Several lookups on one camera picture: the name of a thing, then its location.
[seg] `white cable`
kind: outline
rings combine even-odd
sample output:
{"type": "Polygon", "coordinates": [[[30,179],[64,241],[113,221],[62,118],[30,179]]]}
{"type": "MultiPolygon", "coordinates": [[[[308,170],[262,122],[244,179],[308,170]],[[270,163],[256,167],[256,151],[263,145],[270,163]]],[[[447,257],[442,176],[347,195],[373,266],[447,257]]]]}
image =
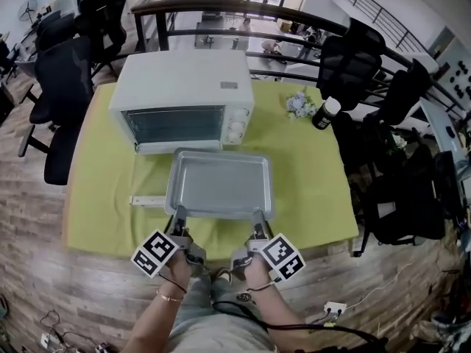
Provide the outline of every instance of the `white cable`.
{"type": "Polygon", "coordinates": [[[348,309],[351,309],[352,307],[358,306],[358,305],[359,305],[360,303],[362,303],[365,299],[367,299],[369,296],[371,296],[375,291],[377,291],[377,290],[384,290],[384,289],[386,289],[388,286],[390,286],[390,284],[392,284],[393,282],[396,282],[397,279],[399,278],[399,275],[401,274],[401,272],[404,271],[404,269],[406,269],[407,267],[410,267],[411,265],[413,265],[416,261],[417,261],[417,259],[414,260],[412,263],[409,263],[409,264],[406,264],[405,266],[403,266],[403,267],[401,268],[401,270],[400,270],[399,272],[397,272],[397,274],[396,274],[396,276],[394,277],[394,279],[392,279],[391,281],[389,281],[386,285],[381,286],[380,288],[376,288],[376,289],[371,290],[367,295],[365,295],[365,297],[364,297],[362,300],[360,300],[360,302],[355,303],[355,304],[352,304],[351,306],[347,307],[347,308],[345,309],[345,311],[347,311],[348,309]]]}

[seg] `green tablecloth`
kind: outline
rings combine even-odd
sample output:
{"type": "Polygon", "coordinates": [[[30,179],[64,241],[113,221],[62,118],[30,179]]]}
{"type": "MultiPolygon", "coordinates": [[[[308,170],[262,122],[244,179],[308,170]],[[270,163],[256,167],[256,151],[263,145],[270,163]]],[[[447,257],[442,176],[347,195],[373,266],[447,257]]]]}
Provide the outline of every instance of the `green tablecloth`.
{"type": "MultiPolygon", "coordinates": [[[[163,209],[131,206],[130,196],[165,195],[172,156],[135,155],[108,116],[114,87],[98,88],[75,149],[64,238],[71,248],[130,256],[169,219],[163,209]]],[[[298,249],[306,249],[355,237],[358,229],[331,127],[320,131],[308,118],[290,120],[286,113],[286,97],[300,89],[289,83],[254,81],[255,110],[244,144],[234,150],[270,156],[273,233],[282,232],[298,249]]],[[[322,103],[316,88],[306,93],[317,105],[322,103]]],[[[187,225],[209,260],[229,258],[251,232],[249,221],[190,218],[187,225]]]]}

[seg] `gold bracelet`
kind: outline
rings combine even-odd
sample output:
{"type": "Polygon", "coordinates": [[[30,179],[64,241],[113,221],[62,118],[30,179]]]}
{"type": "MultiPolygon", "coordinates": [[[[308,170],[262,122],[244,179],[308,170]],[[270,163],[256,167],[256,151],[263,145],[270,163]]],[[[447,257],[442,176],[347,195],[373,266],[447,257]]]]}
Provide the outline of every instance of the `gold bracelet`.
{"type": "Polygon", "coordinates": [[[164,296],[160,291],[157,290],[157,295],[160,296],[162,299],[165,299],[167,302],[181,302],[183,300],[183,298],[181,299],[176,299],[176,298],[170,298],[170,297],[167,297],[167,296],[164,296]]]}

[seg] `metal tray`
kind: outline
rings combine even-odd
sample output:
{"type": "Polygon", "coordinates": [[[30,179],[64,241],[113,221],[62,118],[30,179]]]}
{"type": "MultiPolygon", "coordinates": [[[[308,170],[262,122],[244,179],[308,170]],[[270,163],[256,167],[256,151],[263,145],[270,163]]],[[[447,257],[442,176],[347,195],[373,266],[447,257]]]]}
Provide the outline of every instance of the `metal tray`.
{"type": "Polygon", "coordinates": [[[171,164],[165,211],[178,205],[189,217],[251,219],[274,212],[272,162],[267,156],[237,151],[178,149],[171,164]]]}

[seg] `person's right hand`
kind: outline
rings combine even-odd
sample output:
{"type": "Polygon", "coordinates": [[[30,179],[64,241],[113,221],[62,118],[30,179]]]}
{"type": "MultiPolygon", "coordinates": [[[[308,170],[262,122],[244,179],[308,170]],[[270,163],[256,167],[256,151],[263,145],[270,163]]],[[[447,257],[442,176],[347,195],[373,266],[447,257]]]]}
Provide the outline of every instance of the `person's right hand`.
{"type": "Polygon", "coordinates": [[[247,285],[251,289],[260,288],[269,284],[272,279],[269,267],[260,254],[255,254],[250,264],[244,270],[247,285]]]}

